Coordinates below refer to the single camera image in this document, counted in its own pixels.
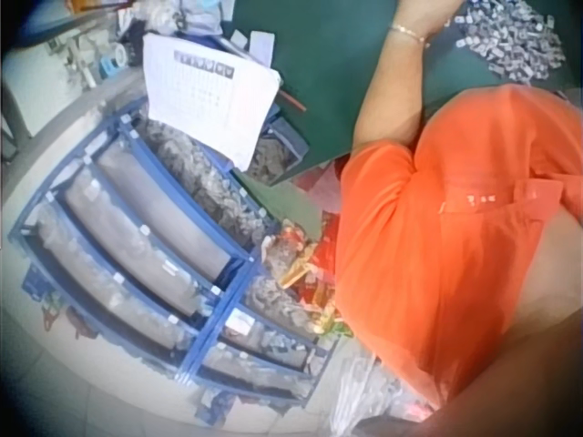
pile of parts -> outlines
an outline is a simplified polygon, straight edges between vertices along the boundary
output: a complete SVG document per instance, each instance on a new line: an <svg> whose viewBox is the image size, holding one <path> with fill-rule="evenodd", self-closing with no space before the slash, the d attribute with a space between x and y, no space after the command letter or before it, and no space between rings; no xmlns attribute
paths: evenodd
<svg viewBox="0 0 583 437"><path fill-rule="evenodd" d="M454 22L465 34L456 45L468 46L489 62L490 71L512 81L546 80L566 60L555 18L538 14L524 0L472 0Z"/></svg>

green table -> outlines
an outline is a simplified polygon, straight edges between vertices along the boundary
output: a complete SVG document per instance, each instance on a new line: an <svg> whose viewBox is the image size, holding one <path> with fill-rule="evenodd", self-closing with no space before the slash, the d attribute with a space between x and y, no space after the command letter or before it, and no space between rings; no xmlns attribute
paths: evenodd
<svg viewBox="0 0 583 437"><path fill-rule="evenodd" d="M570 65L537 84L548 89L580 86L581 32L579 0L530 0L542 14L557 19ZM300 113L282 103L285 116L310 144L303 162L284 175L289 178L307 168L349 152L353 126L373 75L395 0L239 0L234 28L276 35L273 68L284 89L308 111ZM424 103L433 113L464 89L492 86L503 81L488 71L487 63L468 49L456 49L453 38L433 45L426 54Z"/></svg>

bracelet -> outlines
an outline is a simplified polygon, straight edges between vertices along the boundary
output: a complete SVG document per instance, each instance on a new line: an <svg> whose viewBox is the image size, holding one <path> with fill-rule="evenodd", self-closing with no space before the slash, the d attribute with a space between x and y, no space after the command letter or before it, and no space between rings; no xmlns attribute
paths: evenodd
<svg viewBox="0 0 583 437"><path fill-rule="evenodd" d="M425 38L424 36L419 36L413 30L409 30L406 27L403 27L402 25L393 24L391 25L391 30L396 30L397 32L401 32L404 35L410 36L412 37L412 39L414 39L421 45L424 45L425 41L427 40L427 38Z"/></svg>

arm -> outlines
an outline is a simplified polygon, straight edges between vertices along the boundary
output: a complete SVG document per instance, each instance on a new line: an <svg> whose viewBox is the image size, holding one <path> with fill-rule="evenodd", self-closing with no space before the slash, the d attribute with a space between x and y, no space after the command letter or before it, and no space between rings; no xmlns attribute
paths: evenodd
<svg viewBox="0 0 583 437"><path fill-rule="evenodd" d="M427 38L441 29L462 0L400 0L394 23ZM354 129L353 147L390 139L410 147L422 110L424 44L390 31Z"/></svg>

paper sheet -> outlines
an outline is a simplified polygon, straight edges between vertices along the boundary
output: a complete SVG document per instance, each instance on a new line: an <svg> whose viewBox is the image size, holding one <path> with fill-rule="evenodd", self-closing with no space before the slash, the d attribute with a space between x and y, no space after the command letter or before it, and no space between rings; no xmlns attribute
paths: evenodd
<svg viewBox="0 0 583 437"><path fill-rule="evenodd" d="M280 75L190 41L144 36L149 118L185 132L249 167Z"/></svg>
<svg viewBox="0 0 583 437"><path fill-rule="evenodd" d="M220 10L222 11L222 21L233 21L235 0L220 0Z"/></svg>
<svg viewBox="0 0 583 437"><path fill-rule="evenodd" d="M275 47L275 35L267 32L251 32L249 42L249 54L266 67L271 67L273 49Z"/></svg>

